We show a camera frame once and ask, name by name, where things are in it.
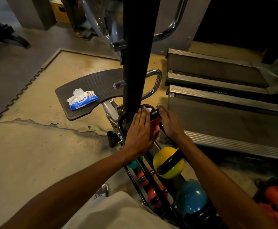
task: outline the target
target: right hand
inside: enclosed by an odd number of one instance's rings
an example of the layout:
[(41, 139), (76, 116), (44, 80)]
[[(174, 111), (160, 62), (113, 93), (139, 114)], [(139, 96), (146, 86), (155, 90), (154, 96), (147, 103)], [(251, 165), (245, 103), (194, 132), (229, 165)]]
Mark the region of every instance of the right hand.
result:
[(171, 138), (173, 141), (178, 143), (181, 139), (188, 138), (184, 133), (184, 130), (179, 123), (176, 114), (172, 113), (170, 110), (162, 105), (158, 105), (159, 114), (162, 118), (162, 124), (165, 130), (165, 134)]

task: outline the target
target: wet wipes pack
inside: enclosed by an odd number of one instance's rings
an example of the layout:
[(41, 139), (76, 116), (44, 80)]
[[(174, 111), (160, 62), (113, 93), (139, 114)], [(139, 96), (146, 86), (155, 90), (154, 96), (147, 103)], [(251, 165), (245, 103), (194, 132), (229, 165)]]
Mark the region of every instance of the wet wipes pack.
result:
[(84, 92), (83, 89), (79, 88), (73, 92), (73, 96), (67, 101), (71, 110), (75, 110), (90, 104), (99, 98), (95, 95), (93, 91)]

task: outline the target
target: forearm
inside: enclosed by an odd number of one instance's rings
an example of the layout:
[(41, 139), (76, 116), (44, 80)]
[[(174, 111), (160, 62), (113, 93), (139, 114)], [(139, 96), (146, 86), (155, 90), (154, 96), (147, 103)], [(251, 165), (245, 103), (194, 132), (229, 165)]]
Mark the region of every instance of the forearm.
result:
[(278, 228), (273, 220), (188, 137), (177, 144), (229, 228)]
[(61, 228), (119, 169), (128, 164), (124, 149), (101, 159), (39, 193), (0, 229)]

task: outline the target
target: left hand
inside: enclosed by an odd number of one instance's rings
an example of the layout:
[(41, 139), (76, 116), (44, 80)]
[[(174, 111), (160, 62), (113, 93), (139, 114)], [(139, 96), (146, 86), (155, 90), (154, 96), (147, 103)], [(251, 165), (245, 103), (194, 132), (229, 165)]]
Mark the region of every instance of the left hand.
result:
[(131, 155), (131, 161), (146, 154), (152, 148), (159, 130), (155, 130), (152, 134), (150, 130), (150, 112), (145, 107), (140, 108), (134, 115), (124, 146), (124, 149)]

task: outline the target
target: ribbed rubber tray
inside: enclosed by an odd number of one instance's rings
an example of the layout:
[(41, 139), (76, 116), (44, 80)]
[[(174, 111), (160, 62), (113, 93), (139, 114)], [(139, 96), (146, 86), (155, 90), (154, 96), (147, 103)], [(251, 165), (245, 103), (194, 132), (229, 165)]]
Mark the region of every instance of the ribbed rubber tray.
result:
[[(73, 121), (91, 113), (91, 111), (106, 100), (123, 96), (123, 88), (115, 90), (113, 84), (123, 79), (123, 69), (111, 69), (93, 73), (73, 80), (55, 90), (58, 100), (65, 112), (68, 120)], [(73, 96), (76, 88), (82, 88), (85, 91), (94, 91), (99, 98), (84, 107), (72, 111), (67, 99)]]

